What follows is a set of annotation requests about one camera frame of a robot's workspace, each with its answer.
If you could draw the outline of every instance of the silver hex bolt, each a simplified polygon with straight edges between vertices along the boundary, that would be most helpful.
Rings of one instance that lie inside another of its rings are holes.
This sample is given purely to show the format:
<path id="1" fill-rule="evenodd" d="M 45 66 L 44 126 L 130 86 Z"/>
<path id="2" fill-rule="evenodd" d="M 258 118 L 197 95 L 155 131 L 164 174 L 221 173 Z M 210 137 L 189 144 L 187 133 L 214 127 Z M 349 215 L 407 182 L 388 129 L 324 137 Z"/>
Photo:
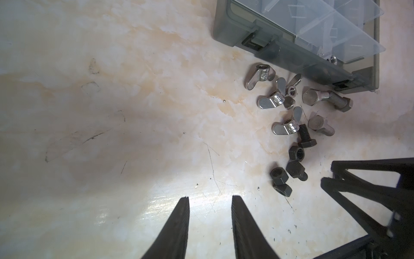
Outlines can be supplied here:
<path id="1" fill-rule="evenodd" d="M 346 112 L 352 108 L 354 102 L 346 97 L 340 97 L 333 91 L 318 91 L 315 89 L 309 89 L 302 95 L 302 100 L 305 104 L 313 106 L 320 101 L 328 101 L 335 105 L 335 108 L 339 111 Z"/>
<path id="2" fill-rule="evenodd" d="M 319 115 L 316 115 L 309 119 L 308 128 L 322 133 L 328 137 L 335 134 L 335 129 L 328 125 L 327 119 Z"/>

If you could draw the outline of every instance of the black hex nut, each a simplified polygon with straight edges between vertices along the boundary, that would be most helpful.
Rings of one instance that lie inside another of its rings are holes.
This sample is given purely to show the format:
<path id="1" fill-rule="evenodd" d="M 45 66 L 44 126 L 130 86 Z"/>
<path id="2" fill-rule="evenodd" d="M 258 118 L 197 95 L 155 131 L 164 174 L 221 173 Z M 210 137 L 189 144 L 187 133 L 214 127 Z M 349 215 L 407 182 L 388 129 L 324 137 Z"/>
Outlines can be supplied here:
<path id="1" fill-rule="evenodd" d="M 308 175 L 305 173 L 305 168 L 299 161 L 290 161 L 287 163 L 286 171 L 292 178 L 299 178 L 301 181 L 306 181 L 308 179 Z"/>
<path id="2" fill-rule="evenodd" d="M 298 146 L 292 146 L 289 149 L 289 158 L 293 161 L 301 162 L 305 158 L 305 151 Z"/>
<path id="3" fill-rule="evenodd" d="M 285 184 L 289 179 L 289 175 L 287 175 L 285 169 L 282 167 L 276 167 L 270 172 L 270 177 L 272 178 L 274 184 L 281 185 Z"/>
<path id="4" fill-rule="evenodd" d="M 285 197 L 290 197 L 290 195 L 292 194 L 292 188 L 290 188 L 290 186 L 287 184 L 273 184 L 273 189 L 275 189 L 278 193 Z"/>

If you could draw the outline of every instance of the marble countertop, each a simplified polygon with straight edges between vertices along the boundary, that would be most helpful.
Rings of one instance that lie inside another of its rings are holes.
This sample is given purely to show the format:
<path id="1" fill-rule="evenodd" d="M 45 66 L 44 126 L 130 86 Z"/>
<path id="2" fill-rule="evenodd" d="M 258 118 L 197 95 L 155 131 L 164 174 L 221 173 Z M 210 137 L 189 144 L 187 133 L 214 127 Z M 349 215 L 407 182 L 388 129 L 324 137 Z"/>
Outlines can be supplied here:
<path id="1" fill-rule="evenodd" d="M 313 258 L 365 231 L 321 188 L 333 160 L 414 156 L 413 2 L 381 1 L 380 87 L 353 108 L 297 105 L 336 133 L 311 133 L 309 179 L 289 198 L 269 172 L 297 135 L 271 125 L 243 82 L 251 53 L 215 41 L 216 0 L 0 3 L 0 256 L 140 258 L 180 197 L 190 199 L 186 258 L 234 258 L 231 197 L 240 195 L 281 258 Z M 273 66 L 278 77 L 294 75 Z M 395 185 L 397 174 L 368 172 Z M 382 224 L 390 211 L 349 197 Z"/>

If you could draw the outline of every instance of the black hex bolt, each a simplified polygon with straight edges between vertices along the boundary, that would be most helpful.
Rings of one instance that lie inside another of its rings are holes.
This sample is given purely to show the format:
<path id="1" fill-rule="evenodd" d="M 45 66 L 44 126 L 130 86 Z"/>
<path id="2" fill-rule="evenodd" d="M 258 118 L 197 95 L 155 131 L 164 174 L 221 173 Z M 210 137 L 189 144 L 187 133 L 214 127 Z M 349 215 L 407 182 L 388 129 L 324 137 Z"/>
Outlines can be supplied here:
<path id="1" fill-rule="evenodd" d="M 312 139 L 309 135 L 308 127 L 306 124 L 299 125 L 299 136 L 301 137 L 301 141 L 298 143 L 299 147 L 301 148 L 310 148 L 315 146 L 316 140 Z"/>
<path id="2" fill-rule="evenodd" d="M 299 161 L 290 161 L 287 163 L 286 171 L 292 178 L 299 178 L 301 181 L 306 181 L 308 175 L 305 173 L 305 168 Z"/>

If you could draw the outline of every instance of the hex bolt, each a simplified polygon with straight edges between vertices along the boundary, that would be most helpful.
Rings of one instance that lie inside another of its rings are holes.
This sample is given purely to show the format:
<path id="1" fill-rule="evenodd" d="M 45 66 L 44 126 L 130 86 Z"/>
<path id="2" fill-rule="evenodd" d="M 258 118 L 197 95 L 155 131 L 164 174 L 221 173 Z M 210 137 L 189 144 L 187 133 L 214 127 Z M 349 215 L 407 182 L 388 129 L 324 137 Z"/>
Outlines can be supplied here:
<path id="1" fill-rule="evenodd" d="M 352 108 L 354 102 L 346 97 L 340 97 L 333 91 L 318 91 L 315 89 L 309 89 L 302 95 L 302 100 L 309 106 L 315 105 L 320 101 L 328 101 L 335 105 L 335 108 L 339 111 L 346 112 Z"/>
<path id="2" fill-rule="evenodd" d="M 299 125 L 299 136 L 301 137 L 301 141 L 298 143 L 298 145 L 301 148 L 310 148 L 317 144 L 316 140 L 312 139 L 309 135 L 308 128 L 305 124 Z"/>
<path id="3" fill-rule="evenodd" d="M 335 134 L 335 129 L 328 125 L 327 119 L 319 115 L 310 118 L 308 127 L 328 137 Z"/>
<path id="4" fill-rule="evenodd" d="M 305 168 L 299 161 L 290 161 L 287 163 L 286 171 L 292 178 L 299 178 L 301 181 L 306 181 L 308 175 L 305 173 Z"/>

